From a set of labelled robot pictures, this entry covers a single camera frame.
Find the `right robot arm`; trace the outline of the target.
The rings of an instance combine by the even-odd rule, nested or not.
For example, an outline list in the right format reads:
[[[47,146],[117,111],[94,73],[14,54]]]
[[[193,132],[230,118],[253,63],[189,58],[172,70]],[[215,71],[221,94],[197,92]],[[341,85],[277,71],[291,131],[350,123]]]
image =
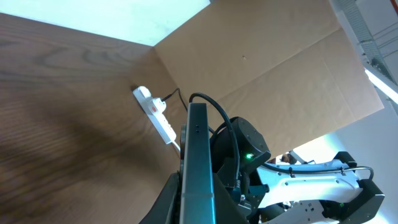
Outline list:
[[[210,138],[217,223],[258,223],[262,217],[266,223],[365,223],[376,216],[385,195],[372,168],[367,179],[357,176],[362,168],[348,152],[320,164],[271,164],[262,134],[241,117],[230,123],[235,140],[226,124]]]

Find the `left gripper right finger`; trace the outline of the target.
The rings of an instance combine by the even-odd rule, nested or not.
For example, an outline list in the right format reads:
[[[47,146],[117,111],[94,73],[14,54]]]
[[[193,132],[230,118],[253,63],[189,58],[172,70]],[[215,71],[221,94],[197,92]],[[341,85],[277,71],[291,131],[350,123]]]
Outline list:
[[[216,224],[249,224],[238,211],[236,204],[216,173],[213,173],[213,188],[215,194]]]

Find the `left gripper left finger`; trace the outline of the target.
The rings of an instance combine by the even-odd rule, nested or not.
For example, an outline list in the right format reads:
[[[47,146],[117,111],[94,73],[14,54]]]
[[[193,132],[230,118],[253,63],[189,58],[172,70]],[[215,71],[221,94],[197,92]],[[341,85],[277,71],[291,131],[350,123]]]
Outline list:
[[[169,176],[148,214],[139,224],[175,224],[178,222],[181,193],[180,173]]]

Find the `bronze Galaxy smartphone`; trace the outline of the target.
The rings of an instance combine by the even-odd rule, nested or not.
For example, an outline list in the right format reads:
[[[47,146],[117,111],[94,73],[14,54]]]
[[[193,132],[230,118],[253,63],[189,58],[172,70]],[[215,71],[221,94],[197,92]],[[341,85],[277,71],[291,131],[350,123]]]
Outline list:
[[[190,103],[185,132],[179,222],[216,222],[207,106]]]

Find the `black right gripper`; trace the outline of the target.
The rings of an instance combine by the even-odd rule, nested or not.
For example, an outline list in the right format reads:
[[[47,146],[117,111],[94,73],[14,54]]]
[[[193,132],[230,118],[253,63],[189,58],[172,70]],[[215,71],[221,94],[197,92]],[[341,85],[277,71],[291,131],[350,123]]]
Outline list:
[[[238,180],[234,175],[234,159],[224,160],[217,175],[237,206],[238,211],[249,223],[258,223],[260,220],[259,204],[265,194],[269,192],[268,185],[259,183],[257,172],[247,174],[241,172]]]

